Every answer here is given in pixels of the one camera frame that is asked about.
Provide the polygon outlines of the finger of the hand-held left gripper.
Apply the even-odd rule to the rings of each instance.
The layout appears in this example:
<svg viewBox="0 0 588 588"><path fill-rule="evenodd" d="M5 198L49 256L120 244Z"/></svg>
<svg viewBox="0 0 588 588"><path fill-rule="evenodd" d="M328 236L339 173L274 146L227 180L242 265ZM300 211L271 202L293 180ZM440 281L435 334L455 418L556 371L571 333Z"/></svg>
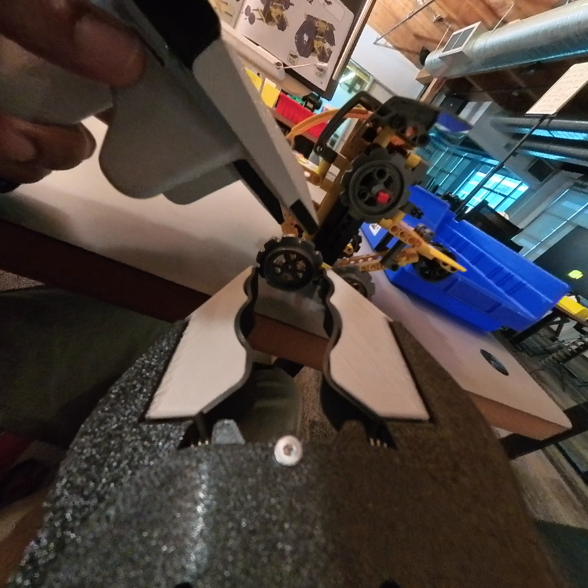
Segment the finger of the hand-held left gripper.
<svg viewBox="0 0 588 588"><path fill-rule="evenodd" d="M192 71L242 148L234 160L246 158L281 194L288 194L293 201L289 213L305 232L316 232L318 218L304 172L239 56L217 39L195 59Z"/></svg>
<svg viewBox="0 0 588 588"><path fill-rule="evenodd" d="M233 167L242 182L253 193L270 216L278 223L285 222L285 213L291 211L293 201L283 195L277 187L246 158L233 161Z"/></svg>

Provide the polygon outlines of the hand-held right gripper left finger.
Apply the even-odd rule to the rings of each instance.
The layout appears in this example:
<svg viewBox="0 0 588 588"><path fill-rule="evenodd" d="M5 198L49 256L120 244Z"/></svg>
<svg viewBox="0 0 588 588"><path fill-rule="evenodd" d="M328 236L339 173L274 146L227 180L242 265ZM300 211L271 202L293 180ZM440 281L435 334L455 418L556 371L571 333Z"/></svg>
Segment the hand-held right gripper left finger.
<svg viewBox="0 0 588 588"><path fill-rule="evenodd" d="M145 412L149 422L189 420L179 446L203 445L215 424L243 425L254 408L258 270L249 267L187 318L179 343Z"/></svg>

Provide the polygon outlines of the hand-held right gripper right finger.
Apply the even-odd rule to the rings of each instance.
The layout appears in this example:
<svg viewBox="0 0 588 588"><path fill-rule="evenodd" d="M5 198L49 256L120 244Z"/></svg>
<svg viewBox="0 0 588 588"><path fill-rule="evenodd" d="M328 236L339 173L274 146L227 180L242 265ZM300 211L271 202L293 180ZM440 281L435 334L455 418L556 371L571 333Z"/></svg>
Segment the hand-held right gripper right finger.
<svg viewBox="0 0 588 588"><path fill-rule="evenodd" d="M320 402L341 431L359 422L374 446L396 448L392 422L427 423L428 408L417 387L391 319L334 270L320 283L327 347Z"/></svg>

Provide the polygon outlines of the dark grey toy gear wheel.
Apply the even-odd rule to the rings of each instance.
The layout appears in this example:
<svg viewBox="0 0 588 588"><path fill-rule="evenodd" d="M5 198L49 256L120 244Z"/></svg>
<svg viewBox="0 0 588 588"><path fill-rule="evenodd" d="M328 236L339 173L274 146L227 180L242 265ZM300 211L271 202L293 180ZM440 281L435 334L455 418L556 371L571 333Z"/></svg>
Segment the dark grey toy gear wheel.
<svg viewBox="0 0 588 588"><path fill-rule="evenodd" d="M259 274L272 288L295 292L320 276L323 258L314 244L293 235L268 240L257 253Z"/></svg>

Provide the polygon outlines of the yellow black toy vehicle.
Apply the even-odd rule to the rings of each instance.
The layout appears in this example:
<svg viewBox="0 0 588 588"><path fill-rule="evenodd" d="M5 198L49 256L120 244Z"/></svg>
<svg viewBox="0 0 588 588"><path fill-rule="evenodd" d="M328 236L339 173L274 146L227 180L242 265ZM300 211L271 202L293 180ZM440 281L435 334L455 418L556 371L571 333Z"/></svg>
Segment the yellow black toy vehicle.
<svg viewBox="0 0 588 588"><path fill-rule="evenodd" d="M439 116L437 107L420 100L393 96L381 102L362 91L286 135L294 146L298 136L321 127L313 143L318 165L300 154L297 159L307 181L325 195L316 210L316 232L304 233L286 213L283 234L312 242L322 254L322 270L334 270L365 298L374 294L375 272L412 265L431 283L466 272L425 224L412 228L405 222L423 217L409 201L410 187L428 170L417 150L428 144Z"/></svg>

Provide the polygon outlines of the person's left hand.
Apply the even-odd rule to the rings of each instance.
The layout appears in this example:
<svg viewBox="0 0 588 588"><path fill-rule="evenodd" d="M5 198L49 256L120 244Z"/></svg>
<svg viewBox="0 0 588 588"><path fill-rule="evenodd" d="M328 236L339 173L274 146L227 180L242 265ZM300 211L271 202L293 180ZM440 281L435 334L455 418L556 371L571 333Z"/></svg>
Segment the person's left hand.
<svg viewBox="0 0 588 588"><path fill-rule="evenodd" d="M136 84L146 58L136 34L86 1L1 1L1 35L33 55L114 88ZM1 183L36 183L89 159L82 124L44 125L1 113Z"/></svg>

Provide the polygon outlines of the yellow storage bin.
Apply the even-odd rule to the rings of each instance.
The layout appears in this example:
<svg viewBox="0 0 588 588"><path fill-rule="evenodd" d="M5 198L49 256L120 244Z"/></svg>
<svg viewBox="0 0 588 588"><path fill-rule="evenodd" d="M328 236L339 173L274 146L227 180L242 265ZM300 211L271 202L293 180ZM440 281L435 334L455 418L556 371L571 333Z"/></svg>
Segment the yellow storage bin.
<svg viewBox="0 0 588 588"><path fill-rule="evenodd" d="M274 82L261 75L256 70L245 68L247 76L251 80L255 90L259 93L262 102L269 108L275 109L279 96L281 94L281 88L278 87Z"/></svg>

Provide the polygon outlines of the red storage bin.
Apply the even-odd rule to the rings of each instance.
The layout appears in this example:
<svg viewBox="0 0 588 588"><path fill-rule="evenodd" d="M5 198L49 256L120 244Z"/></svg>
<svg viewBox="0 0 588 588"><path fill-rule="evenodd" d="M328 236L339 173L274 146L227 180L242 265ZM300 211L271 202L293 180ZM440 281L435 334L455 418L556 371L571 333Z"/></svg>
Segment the red storage bin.
<svg viewBox="0 0 588 588"><path fill-rule="evenodd" d="M285 93L279 94L275 105L275 112L292 125L303 122L313 115L312 111Z"/></svg>

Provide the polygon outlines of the white page holder clip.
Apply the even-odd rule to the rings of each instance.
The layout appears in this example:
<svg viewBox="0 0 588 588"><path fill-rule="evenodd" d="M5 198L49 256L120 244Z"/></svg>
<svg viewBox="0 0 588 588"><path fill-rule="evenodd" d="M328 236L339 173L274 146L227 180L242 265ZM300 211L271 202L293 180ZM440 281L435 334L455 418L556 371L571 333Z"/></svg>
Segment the white page holder clip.
<svg viewBox="0 0 588 588"><path fill-rule="evenodd" d="M314 73L312 74L305 74L306 76L310 75L312 77L324 77L329 73L329 67L325 63L297 63L294 65L286 65L282 61L276 61L274 63L277 70L300 70L300 69L308 69L312 68Z"/></svg>

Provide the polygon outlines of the toy instruction booklet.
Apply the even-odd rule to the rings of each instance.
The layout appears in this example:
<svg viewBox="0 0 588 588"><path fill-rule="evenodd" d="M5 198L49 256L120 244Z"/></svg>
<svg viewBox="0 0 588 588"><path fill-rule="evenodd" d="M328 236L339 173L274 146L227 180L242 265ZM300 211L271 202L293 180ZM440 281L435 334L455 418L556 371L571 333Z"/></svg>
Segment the toy instruction booklet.
<svg viewBox="0 0 588 588"><path fill-rule="evenodd" d="M286 65L327 64L324 77L288 70L325 92L354 20L342 1L245 1L235 29Z"/></svg>

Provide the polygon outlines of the person's olive pants leg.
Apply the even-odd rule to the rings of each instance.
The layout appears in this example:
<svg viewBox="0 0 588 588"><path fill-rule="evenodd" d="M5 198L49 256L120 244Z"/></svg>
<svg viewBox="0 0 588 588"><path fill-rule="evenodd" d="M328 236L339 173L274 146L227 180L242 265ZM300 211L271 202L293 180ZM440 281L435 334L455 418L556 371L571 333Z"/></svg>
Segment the person's olive pants leg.
<svg viewBox="0 0 588 588"><path fill-rule="evenodd" d="M1 432L68 447L99 400L171 324L63 290L1 292ZM301 435L302 394L274 365L204 414L247 442Z"/></svg>

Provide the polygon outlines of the blue storage bin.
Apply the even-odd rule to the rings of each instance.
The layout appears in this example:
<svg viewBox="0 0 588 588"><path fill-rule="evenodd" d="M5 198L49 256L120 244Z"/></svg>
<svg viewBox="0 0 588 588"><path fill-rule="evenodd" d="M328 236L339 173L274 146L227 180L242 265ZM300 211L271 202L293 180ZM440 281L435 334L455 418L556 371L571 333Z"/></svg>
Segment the blue storage bin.
<svg viewBox="0 0 588 588"><path fill-rule="evenodd" d="M412 265L380 274L395 287L427 300L486 332L502 327L516 332L531 327L570 291L570 286L528 261L466 220L457 221L448 202L422 187L410 187L409 201L423 212L406 217L433 230L434 242L455 254L466 272L431 283Z"/></svg>

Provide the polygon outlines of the white air vent grille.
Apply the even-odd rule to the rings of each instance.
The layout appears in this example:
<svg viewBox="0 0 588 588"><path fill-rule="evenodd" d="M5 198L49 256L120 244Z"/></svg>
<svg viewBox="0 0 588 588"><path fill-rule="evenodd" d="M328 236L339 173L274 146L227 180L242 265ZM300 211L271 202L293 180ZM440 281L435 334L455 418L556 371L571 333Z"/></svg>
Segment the white air vent grille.
<svg viewBox="0 0 588 588"><path fill-rule="evenodd" d="M464 50L468 43L473 39L485 32L486 28L482 21L478 21L455 31L448 39L444 48L440 51L440 57L445 58L446 56L456 55Z"/></svg>

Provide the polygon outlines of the black stand with paper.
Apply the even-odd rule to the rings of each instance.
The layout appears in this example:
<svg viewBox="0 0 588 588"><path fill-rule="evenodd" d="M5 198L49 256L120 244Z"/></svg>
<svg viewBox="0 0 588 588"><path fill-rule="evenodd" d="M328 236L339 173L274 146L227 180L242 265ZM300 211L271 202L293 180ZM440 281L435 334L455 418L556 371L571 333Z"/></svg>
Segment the black stand with paper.
<svg viewBox="0 0 588 588"><path fill-rule="evenodd" d="M530 129L518 139L507 155L500 160L483 179L474 187L466 199L462 200L456 213L462 215L467 205L482 189L486 183L491 180L494 174L501 171L506 162L516 155L525 141L533 135L536 129L548 119L553 119L556 114L580 92L587 84L587 63L577 63L572 65L549 89L539 98L525 113L525 121L533 121Z"/></svg>

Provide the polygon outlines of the silver ventilation duct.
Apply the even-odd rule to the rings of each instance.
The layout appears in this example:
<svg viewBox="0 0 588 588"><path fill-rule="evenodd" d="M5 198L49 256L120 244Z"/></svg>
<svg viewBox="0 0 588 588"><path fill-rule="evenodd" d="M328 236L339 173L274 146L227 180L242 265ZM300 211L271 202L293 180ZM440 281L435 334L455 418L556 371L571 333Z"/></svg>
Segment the silver ventilation duct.
<svg viewBox="0 0 588 588"><path fill-rule="evenodd" d="M448 79L587 55L587 1L511 22L473 39L456 55L430 53L423 69Z"/></svg>
<svg viewBox="0 0 588 588"><path fill-rule="evenodd" d="M524 135L537 125L531 136L563 143L565 146L587 148L587 119L565 116L548 117L538 124L539 116L495 115L490 124L505 134Z"/></svg>

